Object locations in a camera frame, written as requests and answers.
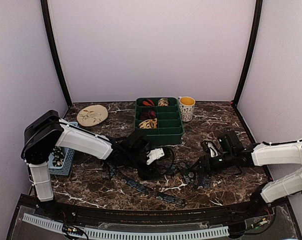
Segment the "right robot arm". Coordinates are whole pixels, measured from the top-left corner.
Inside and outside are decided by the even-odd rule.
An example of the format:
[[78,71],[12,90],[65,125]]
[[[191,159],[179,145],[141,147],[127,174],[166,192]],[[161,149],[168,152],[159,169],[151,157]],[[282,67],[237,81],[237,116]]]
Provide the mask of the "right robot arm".
[[202,143],[206,154],[192,165],[191,172],[212,175],[232,166],[300,166],[278,180],[260,185],[251,194],[251,202],[246,205],[246,213],[249,216],[258,216],[264,211],[265,204],[302,192],[302,138],[279,143],[263,141],[245,147],[234,131],[227,131],[218,137],[218,142],[221,150],[217,150],[213,143]]

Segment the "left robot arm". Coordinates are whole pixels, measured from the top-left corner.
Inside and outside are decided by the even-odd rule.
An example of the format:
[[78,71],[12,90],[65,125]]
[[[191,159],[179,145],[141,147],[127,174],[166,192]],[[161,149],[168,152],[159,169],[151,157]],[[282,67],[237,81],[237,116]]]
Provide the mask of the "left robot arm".
[[113,138],[82,129],[50,110],[30,124],[24,131],[21,158],[28,165],[41,209],[50,218],[61,214],[55,203],[49,173],[49,156],[54,148],[65,148],[94,156],[114,165],[127,164],[138,172],[139,178],[151,180],[159,175],[156,162],[169,156],[168,148],[153,147],[140,131]]

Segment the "dark floral necktie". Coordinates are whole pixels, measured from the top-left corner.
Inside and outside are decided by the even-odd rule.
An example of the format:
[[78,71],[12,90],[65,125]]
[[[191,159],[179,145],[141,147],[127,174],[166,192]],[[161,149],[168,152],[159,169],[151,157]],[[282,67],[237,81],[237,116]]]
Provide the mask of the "dark floral necktie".
[[[108,170],[107,179],[111,180],[112,177],[116,176],[120,181],[135,189],[136,191],[143,193],[145,195],[154,197],[161,201],[165,201],[167,203],[176,204],[182,207],[187,205],[187,202],[183,198],[179,198],[174,195],[168,195],[166,191],[168,190],[180,190],[180,187],[148,187],[140,182],[137,182],[128,176],[124,175],[118,167],[116,167],[111,162],[106,162],[102,165],[104,169]],[[170,166],[166,166],[165,168],[158,171],[158,175],[155,176],[155,179],[158,180],[160,178],[166,178],[167,176],[176,176],[180,174],[183,179],[181,180],[181,185],[183,187],[188,186],[191,189],[205,189],[211,187],[211,176],[203,173],[199,173],[193,171],[189,165],[181,164],[180,166],[172,163]]]

